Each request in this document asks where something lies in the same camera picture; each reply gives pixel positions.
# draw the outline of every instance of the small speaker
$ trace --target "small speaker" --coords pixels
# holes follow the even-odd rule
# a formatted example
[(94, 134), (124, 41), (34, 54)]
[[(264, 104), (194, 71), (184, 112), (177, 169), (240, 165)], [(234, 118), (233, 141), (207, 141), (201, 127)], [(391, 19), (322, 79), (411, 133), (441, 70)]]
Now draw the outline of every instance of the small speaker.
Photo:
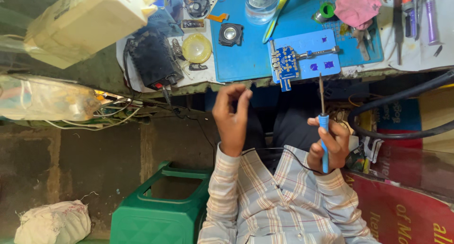
[(219, 30), (219, 44), (230, 47), (234, 44), (240, 45), (243, 28), (242, 25), (234, 23), (221, 24), (221, 30)]

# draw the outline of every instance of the green stool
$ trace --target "green stool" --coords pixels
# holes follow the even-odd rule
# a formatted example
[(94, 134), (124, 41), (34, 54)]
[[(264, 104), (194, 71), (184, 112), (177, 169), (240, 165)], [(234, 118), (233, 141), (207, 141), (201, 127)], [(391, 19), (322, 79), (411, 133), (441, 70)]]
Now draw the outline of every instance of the green stool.
[[(169, 165), (169, 161), (162, 162), (156, 174), (120, 203), (112, 215), (111, 244), (197, 242), (201, 224), (206, 216), (208, 183), (212, 171), (175, 169)], [(165, 177), (172, 177), (177, 182), (185, 183), (194, 182), (194, 178), (198, 178), (201, 179), (201, 183), (183, 200), (153, 198), (155, 195), (152, 185)], [(169, 187), (165, 192), (171, 194), (175, 190)]]

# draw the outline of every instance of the hand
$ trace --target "hand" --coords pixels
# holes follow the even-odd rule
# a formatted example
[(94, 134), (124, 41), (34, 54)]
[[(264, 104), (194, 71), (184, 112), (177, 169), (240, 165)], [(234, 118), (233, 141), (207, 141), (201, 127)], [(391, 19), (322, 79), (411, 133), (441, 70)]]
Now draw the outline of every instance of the hand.
[[(309, 118), (307, 124), (311, 126), (320, 126), (318, 117)], [(330, 133), (326, 132), (325, 128), (319, 127), (318, 134), (325, 143), (326, 148), (328, 148), (328, 172), (331, 172), (333, 169), (339, 169), (345, 165), (345, 159), (349, 154), (348, 140), (350, 131), (333, 120), (330, 120), (328, 125)], [(321, 147), (321, 140), (318, 140), (318, 142), (313, 143), (310, 146), (309, 155), (307, 156), (307, 164), (309, 167), (319, 172), (323, 172), (321, 158), (325, 153)], [(322, 175), (317, 172), (314, 172), (314, 174), (319, 176)]]
[[(213, 107), (213, 117), (221, 136), (221, 151), (232, 157), (240, 156), (246, 139), (247, 108), (253, 92), (244, 84), (232, 84), (219, 90)], [(238, 100), (236, 113), (232, 102)]]

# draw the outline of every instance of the blue sticker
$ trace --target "blue sticker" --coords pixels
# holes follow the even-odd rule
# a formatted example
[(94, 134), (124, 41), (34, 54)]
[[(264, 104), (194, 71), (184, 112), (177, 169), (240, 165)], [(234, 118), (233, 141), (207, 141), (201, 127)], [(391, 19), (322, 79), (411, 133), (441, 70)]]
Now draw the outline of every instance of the blue sticker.
[(317, 71), (318, 70), (318, 65), (317, 64), (312, 64), (312, 65), (310, 65), (310, 69), (312, 71)]
[(325, 62), (325, 68), (334, 67), (334, 63), (332, 61)]

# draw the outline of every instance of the black power supply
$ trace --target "black power supply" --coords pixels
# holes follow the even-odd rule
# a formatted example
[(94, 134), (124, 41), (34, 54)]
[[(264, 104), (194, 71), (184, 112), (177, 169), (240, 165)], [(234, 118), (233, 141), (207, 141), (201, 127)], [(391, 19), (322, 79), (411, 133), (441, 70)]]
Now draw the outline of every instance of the black power supply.
[(128, 51), (147, 88), (159, 90), (183, 78), (169, 41), (156, 28), (131, 41)]

